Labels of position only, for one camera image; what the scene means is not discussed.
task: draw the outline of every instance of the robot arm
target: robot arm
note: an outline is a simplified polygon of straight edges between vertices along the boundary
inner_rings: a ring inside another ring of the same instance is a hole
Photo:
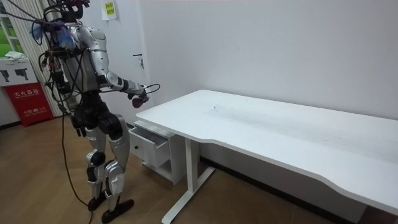
[[[87,26],[80,26],[76,32],[79,41],[90,51],[91,64],[98,76],[100,88],[109,87],[113,90],[127,93],[129,94],[129,98],[132,98],[134,95],[146,98],[146,91],[139,83],[122,79],[109,70],[106,37],[102,31]]]

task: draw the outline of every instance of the white desk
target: white desk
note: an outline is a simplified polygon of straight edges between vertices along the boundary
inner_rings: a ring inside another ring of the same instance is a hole
[[[215,143],[318,179],[346,197],[398,215],[398,121],[200,90],[137,114],[186,138],[188,192],[197,181],[194,141]]]

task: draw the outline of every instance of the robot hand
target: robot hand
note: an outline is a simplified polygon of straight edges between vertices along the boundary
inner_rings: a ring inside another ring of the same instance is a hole
[[[140,108],[144,103],[149,101],[149,97],[147,96],[145,87],[144,86],[142,86],[142,87],[144,88],[144,91],[140,95],[136,95],[134,93],[129,93],[127,95],[129,100],[132,100],[132,106],[136,109]]]

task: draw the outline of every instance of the robot leg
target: robot leg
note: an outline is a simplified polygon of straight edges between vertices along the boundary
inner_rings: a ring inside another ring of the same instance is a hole
[[[119,203],[129,159],[130,140],[126,122],[121,115],[109,114],[99,122],[99,127],[104,133],[109,134],[109,144],[115,157],[115,160],[107,162],[105,167],[105,196],[108,199],[109,210],[104,212],[102,222],[109,223],[134,205],[133,200]]]
[[[86,156],[88,184],[91,186],[93,198],[88,202],[88,210],[96,210],[106,200],[102,184],[105,179],[105,146],[106,135],[99,128],[86,128],[87,138],[93,151]]]

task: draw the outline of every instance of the white drawer unit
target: white drawer unit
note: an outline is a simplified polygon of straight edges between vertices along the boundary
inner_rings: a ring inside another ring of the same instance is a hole
[[[186,173],[185,140],[143,121],[130,129],[130,153],[141,164],[176,184]]]
[[[130,130],[130,152],[159,167],[170,159],[169,140],[142,128]]]

